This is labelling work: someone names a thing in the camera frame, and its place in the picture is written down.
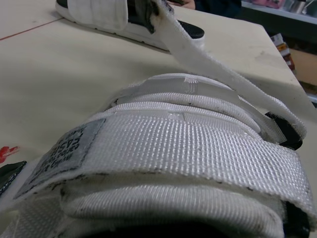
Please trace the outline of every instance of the table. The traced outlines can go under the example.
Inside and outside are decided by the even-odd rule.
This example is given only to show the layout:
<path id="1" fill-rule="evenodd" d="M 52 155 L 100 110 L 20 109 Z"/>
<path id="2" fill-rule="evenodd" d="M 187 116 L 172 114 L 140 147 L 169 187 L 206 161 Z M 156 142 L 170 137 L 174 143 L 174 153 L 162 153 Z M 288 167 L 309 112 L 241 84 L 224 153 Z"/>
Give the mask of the table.
<path id="1" fill-rule="evenodd" d="M 165 51 L 61 19 L 52 0 L 0 4 L 0 148 L 20 147 L 0 166 L 43 155 L 116 90 L 153 75 L 186 72 Z M 175 11 L 205 30 L 210 54 L 281 99 L 306 123 L 309 134 L 299 153 L 317 197 L 317 114 L 265 30 L 241 20 Z"/>

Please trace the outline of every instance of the black footbed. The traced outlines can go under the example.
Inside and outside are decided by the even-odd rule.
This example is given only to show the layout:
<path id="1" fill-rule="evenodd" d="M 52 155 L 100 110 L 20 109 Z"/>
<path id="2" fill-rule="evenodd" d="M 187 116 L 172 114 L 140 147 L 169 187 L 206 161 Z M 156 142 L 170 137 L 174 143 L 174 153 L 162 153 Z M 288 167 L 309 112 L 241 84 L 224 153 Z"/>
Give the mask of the black footbed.
<path id="1" fill-rule="evenodd" d="M 67 0 L 56 0 L 56 2 L 58 3 L 58 5 L 68 8 Z M 128 5 L 128 12 L 129 12 L 128 22 L 137 24 L 140 26 L 144 26 L 140 18 L 137 16 L 133 6 Z M 189 24 L 183 21 L 179 21 L 179 23 L 182 25 L 184 30 L 190 35 L 192 39 L 202 38 L 205 34 L 204 30 L 199 28 L 198 26 L 194 26 L 192 24 Z"/>

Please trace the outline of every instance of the black object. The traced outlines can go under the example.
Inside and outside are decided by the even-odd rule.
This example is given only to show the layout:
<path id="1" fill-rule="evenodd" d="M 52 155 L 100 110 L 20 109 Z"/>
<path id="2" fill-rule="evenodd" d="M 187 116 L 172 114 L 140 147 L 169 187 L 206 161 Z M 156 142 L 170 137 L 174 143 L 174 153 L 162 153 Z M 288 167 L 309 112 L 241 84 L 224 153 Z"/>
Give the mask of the black object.
<path id="1" fill-rule="evenodd" d="M 165 225 L 137 226 L 117 229 L 115 232 L 101 232 L 80 238 L 148 238 L 148 237 L 197 237 L 199 234 L 211 238 L 229 238 L 212 226 L 199 222 L 184 222 Z"/>
<path id="2" fill-rule="evenodd" d="M 0 196 L 7 190 L 25 165 L 26 161 L 22 161 L 15 164 L 8 164 L 0 168 Z"/>
<path id="3" fill-rule="evenodd" d="M 308 238 L 310 225 L 305 212 L 286 202 L 287 224 L 284 224 L 285 237 Z"/>
<path id="4" fill-rule="evenodd" d="M 302 138 L 287 120 L 271 112 L 266 113 L 266 116 L 272 118 L 285 135 L 286 141 L 280 143 L 281 146 L 287 147 L 292 150 L 297 150 L 302 146 Z"/>
<path id="5" fill-rule="evenodd" d="M 58 5 L 68 8 L 67 0 L 56 0 L 56 2 Z M 155 30 L 150 23 L 150 16 L 152 12 L 155 11 L 155 6 L 150 0 L 144 1 L 144 2 L 141 1 L 141 4 L 143 8 L 138 16 L 135 9 L 135 0 L 128 0 L 128 14 L 129 14 L 128 21 L 136 25 L 144 26 L 148 29 L 150 33 L 154 33 Z M 192 39 L 199 39 L 205 35 L 204 30 L 198 26 L 194 26 L 192 24 L 189 24 L 183 21 L 179 21 L 179 23 L 182 25 L 184 30 L 190 35 Z"/>

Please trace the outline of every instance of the shelf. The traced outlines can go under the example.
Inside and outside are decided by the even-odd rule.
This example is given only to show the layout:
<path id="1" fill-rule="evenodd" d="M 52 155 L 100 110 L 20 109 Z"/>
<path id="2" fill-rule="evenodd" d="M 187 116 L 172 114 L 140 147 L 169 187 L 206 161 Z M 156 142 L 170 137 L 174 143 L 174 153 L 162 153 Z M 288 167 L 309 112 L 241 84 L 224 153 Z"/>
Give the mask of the shelf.
<path id="1" fill-rule="evenodd" d="M 302 15 L 302 14 L 295 14 L 292 12 L 285 11 L 283 9 L 274 9 L 274 8 L 270 8 L 270 7 L 266 7 L 266 6 L 255 5 L 255 4 L 252 4 L 250 2 L 245 2 L 245 1 L 242 2 L 242 7 L 317 25 L 317 18 L 307 16 L 307 15 Z"/>

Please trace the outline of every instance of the hand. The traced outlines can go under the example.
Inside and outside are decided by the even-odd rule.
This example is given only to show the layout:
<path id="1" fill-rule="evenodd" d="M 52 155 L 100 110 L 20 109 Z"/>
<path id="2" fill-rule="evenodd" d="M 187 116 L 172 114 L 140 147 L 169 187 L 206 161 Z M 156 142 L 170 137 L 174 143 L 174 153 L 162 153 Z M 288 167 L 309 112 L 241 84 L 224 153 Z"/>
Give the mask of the hand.
<path id="1" fill-rule="evenodd" d="M 184 5 L 181 5 L 179 3 L 175 3 L 175 2 L 171 2 L 171 1 L 167 1 L 170 5 L 174 5 L 174 6 L 182 6 L 188 9 L 192 9 L 195 10 L 196 9 L 196 5 L 195 5 L 195 0 L 184 0 Z"/>

